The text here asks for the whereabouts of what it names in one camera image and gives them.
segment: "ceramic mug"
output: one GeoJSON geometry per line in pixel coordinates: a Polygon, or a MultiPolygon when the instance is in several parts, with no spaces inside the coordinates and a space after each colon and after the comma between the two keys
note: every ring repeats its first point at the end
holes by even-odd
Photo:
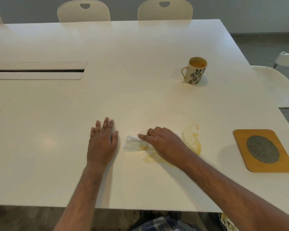
{"type": "Polygon", "coordinates": [[[207,61],[201,57],[189,59],[188,65],[181,69],[184,81],[188,84],[197,84],[203,76],[203,73],[208,66],[207,61]]]}

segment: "gray floor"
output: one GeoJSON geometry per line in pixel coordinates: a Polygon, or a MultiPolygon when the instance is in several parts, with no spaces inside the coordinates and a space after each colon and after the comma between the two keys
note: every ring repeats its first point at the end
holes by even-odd
{"type": "MultiPolygon", "coordinates": [[[[235,35],[235,42],[251,65],[273,66],[280,52],[289,53],[289,35],[235,35]]],[[[289,68],[278,66],[277,69],[289,78],[289,68]]],[[[282,110],[289,122],[289,110],[282,110]]],[[[29,231],[52,230],[63,212],[63,208],[48,207],[0,207],[0,230],[29,231]]],[[[139,218],[134,210],[98,209],[93,219],[93,230],[126,230],[139,218]]],[[[198,224],[204,231],[219,231],[212,227],[207,214],[182,213],[182,220],[198,224]]]]}

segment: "plaid shirt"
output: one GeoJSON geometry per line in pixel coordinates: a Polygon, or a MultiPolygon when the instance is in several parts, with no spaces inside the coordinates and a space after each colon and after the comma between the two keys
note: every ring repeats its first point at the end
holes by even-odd
{"type": "Polygon", "coordinates": [[[201,231],[201,229],[196,225],[191,227],[182,221],[176,221],[166,216],[148,221],[132,231],[201,231]]]}

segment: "left hand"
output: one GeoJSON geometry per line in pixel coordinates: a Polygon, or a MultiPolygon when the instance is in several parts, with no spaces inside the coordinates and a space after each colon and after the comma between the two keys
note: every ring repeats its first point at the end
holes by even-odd
{"type": "Polygon", "coordinates": [[[102,128],[100,121],[96,121],[95,128],[91,128],[90,140],[87,153],[87,167],[94,170],[100,170],[104,173],[107,165],[113,159],[118,146],[118,131],[112,129],[114,120],[105,118],[102,128]]]}

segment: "white table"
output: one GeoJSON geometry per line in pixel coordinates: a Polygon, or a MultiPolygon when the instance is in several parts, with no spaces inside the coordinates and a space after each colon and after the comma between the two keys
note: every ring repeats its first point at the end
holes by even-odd
{"type": "Polygon", "coordinates": [[[90,127],[116,121],[120,150],[97,207],[220,209],[177,168],[124,152],[127,135],[199,125],[201,157],[289,213],[289,173],[252,173],[232,131],[272,129],[289,154],[289,124],[219,20],[0,26],[0,62],[89,62],[81,80],[0,80],[0,204],[66,206],[86,162],[90,127]],[[189,58],[208,61],[198,86],[189,58]]]}

